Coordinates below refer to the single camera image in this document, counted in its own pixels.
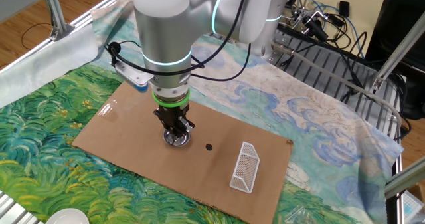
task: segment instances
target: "cable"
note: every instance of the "cable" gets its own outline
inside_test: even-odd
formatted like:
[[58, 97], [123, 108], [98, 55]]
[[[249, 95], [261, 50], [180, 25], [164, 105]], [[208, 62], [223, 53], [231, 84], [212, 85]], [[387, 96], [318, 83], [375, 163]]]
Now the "cable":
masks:
[[31, 30], [32, 28], [34, 28], [34, 27], [36, 27], [37, 25], [50, 25], [50, 26], [52, 26], [50, 23], [46, 23], [46, 22], [42, 22], [42, 23], [37, 23], [37, 24], [35, 24], [35, 25], [33, 25], [33, 26], [31, 26], [31, 27], [29, 27], [23, 34], [22, 34], [22, 36], [21, 36], [21, 44], [22, 44], [22, 46], [24, 47], [24, 48], [26, 48], [26, 49], [29, 49], [29, 50], [31, 50], [31, 48], [28, 48], [28, 47], [26, 47], [25, 45], [24, 45], [24, 35], [29, 31], [29, 30]]
[[223, 43], [219, 46], [219, 48], [207, 59], [205, 59], [204, 61], [200, 62], [199, 64], [193, 65], [191, 68], [186, 68], [184, 70], [180, 70], [180, 71], [175, 71], [175, 72], [157, 72], [157, 71], [153, 71], [153, 70], [148, 70], [146, 68], [142, 68], [128, 60], [126, 60], [125, 58], [123, 58], [122, 56], [120, 56], [118, 54], [118, 52], [115, 50], [114, 47], [110, 47], [106, 48], [108, 52], [110, 52], [112, 55], [114, 55], [116, 58], [118, 58], [119, 60], [121, 60], [122, 62], [130, 65], [132, 68], [136, 69], [136, 70], [140, 70], [143, 72], [146, 72], [148, 74], [153, 74], [153, 75], [161, 75], [161, 76], [173, 76], [173, 75], [178, 75], [178, 74], [184, 74], [186, 72], [191, 72], [192, 70], [195, 70], [197, 68], [203, 67], [204, 64], [208, 63], [210, 60], [212, 60], [223, 48], [224, 46], [227, 44], [228, 40], [230, 39], [230, 37], [233, 34], [234, 29], [236, 28], [236, 24], [238, 23], [239, 20], [239, 16], [240, 13], [242, 12], [242, 8], [244, 6], [244, 2], [245, 0], [240, 0], [240, 4], [239, 4], [239, 8], [238, 11], [236, 13], [236, 17], [234, 18], [234, 22], [232, 24], [232, 27], [229, 30], [229, 33], [226, 37], [226, 39], [223, 41]]
[[[361, 35], [360, 35], [360, 37], [355, 41], [355, 43], [354, 43], [354, 45], [351, 47], [351, 50], [350, 50], [350, 53], [351, 52], [353, 52], [353, 49], [354, 49], [354, 47], [356, 46], [356, 44], [358, 44], [359, 43], [359, 40], [361, 39], [361, 37], [363, 37], [363, 36], [365, 36], [365, 38], [363, 39], [363, 44], [361, 45], [361, 48], [359, 49], [359, 52], [357, 53], [357, 56], [354, 58], [354, 61], [353, 61], [353, 63], [350, 65], [350, 63], [349, 63], [349, 61], [348, 61], [348, 59], [345, 59], [344, 58], [344, 56], [343, 56], [343, 54], [342, 53], [340, 53], [341, 54], [341, 58], [344, 60], [344, 62], [345, 62], [345, 64], [347, 65], [347, 68], [349, 69], [349, 71], [350, 71], [350, 74], [351, 74], [351, 78], [352, 78], [352, 80], [348, 80], [349, 82], [351, 82], [351, 81], [353, 81], [353, 83], [356, 85], [356, 86], [358, 86], [358, 87], [360, 87], [360, 88], [365, 88], [365, 87], [363, 87], [363, 85], [362, 85], [362, 83], [360, 82], [360, 80], [359, 80], [359, 78], [357, 77], [357, 75], [354, 73], [354, 70], [353, 70], [353, 68], [354, 68], [354, 64], [356, 63], [356, 61], [357, 61], [357, 59], [358, 59], [358, 57], [359, 57], [359, 55], [360, 55], [360, 52], [362, 51], [362, 49], [363, 49], [363, 47], [364, 47], [364, 45], [365, 45], [365, 43], [366, 43], [366, 38], [367, 38], [367, 32], [365, 31], [365, 32], [363, 32], [363, 33], [361, 33]], [[354, 95], [354, 94], [356, 94], [356, 92], [354, 92], [353, 91], [353, 89], [351, 89], [351, 88], [349, 88], [349, 90], [347, 91], [347, 93], [340, 99], [340, 101], [341, 102], [348, 102], [348, 100], [349, 100], [349, 98], [350, 98], [350, 96], [351, 95]]]
[[321, 9], [319, 3], [317, 1], [315, 1], [315, 0], [312, 0], [312, 1], [316, 4], [316, 7], [319, 7], [321, 13], [324, 14], [323, 9]]
[[299, 58], [299, 59], [301, 59], [302, 61], [304, 61], [308, 65], [316, 68], [320, 72], [323, 72], [323, 73], [329, 75], [330, 77], [338, 80], [339, 82], [342, 82], [345, 85], [351, 87], [352, 89], [357, 90], [357, 91], [363, 93], [365, 96], [368, 96], [370, 99], [373, 99], [376, 102], [381, 103], [382, 105], [387, 106], [391, 110], [392, 114], [394, 116], [396, 116], [396, 119], [397, 119], [397, 130], [399, 130], [401, 128], [401, 126], [402, 126], [402, 119], [401, 119], [400, 114], [397, 112], [396, 108], [394, 108], [394, 106], [392, 106], [391, 104], [389, 104], [386, 100], [383, 100], [382, 98], [379, 98], [378, 96], [376, 96], [374, 94], [371, 94], [370, 92], [366, 91], [365, 89], [360, 88], [360, 87], [358, 87], [358, 86], [356, 86], [356, 85], [348, 82], [347, 80], [345, 80], [345, 79], [337, 76], [336, 74], [333, 74], [333, 73], [329, 72], [328, 70], [325, 70], [324, 68], [321, 68], [320, 66], [318, 66], [315, 63], [311, 62], [309, 59], [305, 58], [304, 56], [300, 55], [297, 52], [294, 52], [294, 56], [297, 57], [297, 58]]
[[141, 46], [135, 41], [121, 41], [118, 44], [124, 44], [124, 43], [135, 43], [135, 45], [137, 45], [139, 48], [141, 48]]
[[[320, 6], [318, 6], [318, 7], [319, 7], [319, 8], [320, 8], [320, 7], [329, 7], [329, 8], [332, 8], [332, 9], [336, 10], [337, 12], [339, 12], [338, 8], [333, 7], [333, 6], [331, 6], [331, 5], [320, 5]], [[351, 22], [351, 20], [350, 20], [348, 17], [346, 17], [346, 19], [347, 19], [347, 21], [351, 24], [351, 26], [353, 27], [354, 33], [355, 33], [355, 35], [356, 35], [356, 39], [358, 39], [358, 38], [359, 38], [359, 36], [357, 35], [356, 27], [354, 26], [353, 22]]]
[[201, 76], [201, 75], [197, 75], [197, 74], [192, 74], [192, 76], [197, 77], [197, 78], [203, 78], [203, 79], [209, 80], [209, 81], [216, 81], [216, 82], [227, 82], [227, 81], [233, 80], [235, 78], [238, 78], [238, 76], [240, 76], [244, 72], [246, 66], [248, 65], [248, 61], [250, 60], [250, 53], [251, 53], [251, 44], [248, 45], [248, 54], [246, 55], [246, 60], [245, 60], [244, 66], [239, 71], [239, 73], [237, 73], [233, 77], [230, 77], [230, 78], [209, 78], [209, 77], [205, 77], [205, 76]]
[[334, 42], [337, 42], [343, 35], [345, 35], [347, 38], [348, 38], [348, 44], [346, 45], [346, 46], [344, 46], [344, 47], [341, 47], [341, 48], [339, 48], [339, 49], [345, 49], [345, 48], [347, 48], [350, 44], [351, 44], [351, 38], [350, 38], [350, 36], [349, 35], [347, 35], [347, 33], [345, 32], [345, 31], [343, 31], [342, 29], [340, 29], [336, 24], [334, 24], [334, 23], [332, 23], [332, 22], [329, 22], [331, 25], [333, 25], [337, 30], [338, 30], [338, 33], [336, 34], [337, 35], [337, 37], [335, 38], [335, 40], [334, 40]]
[[412, 124], [410, 124], [409, 120], [405, 118], [404, 116], [401, 116], [401, 117], [407, 123], [408, 129], [405, 134], [402, 134], [399, 137], [395, 138], [394, 141], [403, 140], [407, 135], [409, 135], [410, 131], [412, 131]]

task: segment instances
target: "floor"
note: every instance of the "floor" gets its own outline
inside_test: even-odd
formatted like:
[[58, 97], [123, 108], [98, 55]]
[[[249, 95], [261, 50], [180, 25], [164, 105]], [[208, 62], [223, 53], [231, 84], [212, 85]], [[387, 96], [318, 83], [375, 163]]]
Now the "floor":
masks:
[[[59, 0], [66, 22], [70, 22], [91, 9], [101, 0]], [[21, 44], [21, 36], [32, 25], [49, 23], [50, 15], [44, 0], [27, 7], [20, 13], [0, 23], [0, 69], [12, 63], [25, 54], [26, 49]], [[50, 35], [50, 25], [37, 25], [23, 37], [23, 44], [32, 48]], [[425, 156], [425, 119], [410, 121], [411, 133], [402, 141], [405, 151], [402, 154], [403, 167], [407, 167], [419, 158]]]

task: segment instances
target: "white plastic mesh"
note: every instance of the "white plastic mesh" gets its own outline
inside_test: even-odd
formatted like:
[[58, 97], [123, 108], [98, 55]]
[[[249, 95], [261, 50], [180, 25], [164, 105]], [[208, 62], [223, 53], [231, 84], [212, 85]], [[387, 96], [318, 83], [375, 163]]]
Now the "white plastic mesh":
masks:
[[410, 192], [403, 193], [403, 207], [404, 207], [404, 222], [408, 223], [424, 206], [424, 204], [413, 196]]
[[254, 146], [244, 142], [240, 149], [230, 186], [246, 193], [252, 193], [259, 164], [260, 158]]

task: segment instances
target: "cardboard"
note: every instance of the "cardboard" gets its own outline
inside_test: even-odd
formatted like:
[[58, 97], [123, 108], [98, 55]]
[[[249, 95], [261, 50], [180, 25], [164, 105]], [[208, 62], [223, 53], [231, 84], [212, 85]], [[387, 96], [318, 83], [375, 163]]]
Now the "cardboard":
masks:
[[[196, 125], [191, 140], [171, 147], [152, 113], [157, 104], [150, 92], [140, 94], [123, 83], [73, 145], [245, 222], [271, 223], [292, 141], [191, 102], [187, 118]], [[260, 157], [250, 194], [229, 186], [243, 141]]]

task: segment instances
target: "hole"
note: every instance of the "hole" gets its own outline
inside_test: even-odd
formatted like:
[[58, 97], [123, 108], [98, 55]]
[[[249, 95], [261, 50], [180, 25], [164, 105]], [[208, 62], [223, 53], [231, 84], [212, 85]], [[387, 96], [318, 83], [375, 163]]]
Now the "hole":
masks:
[[205, 145], [205, 148], [206, 148], [208, 151], [211, 151], [211, 150], [213, 150], [213, 145], [211, 145], [211, 144], [206, 144], [206, 145]]

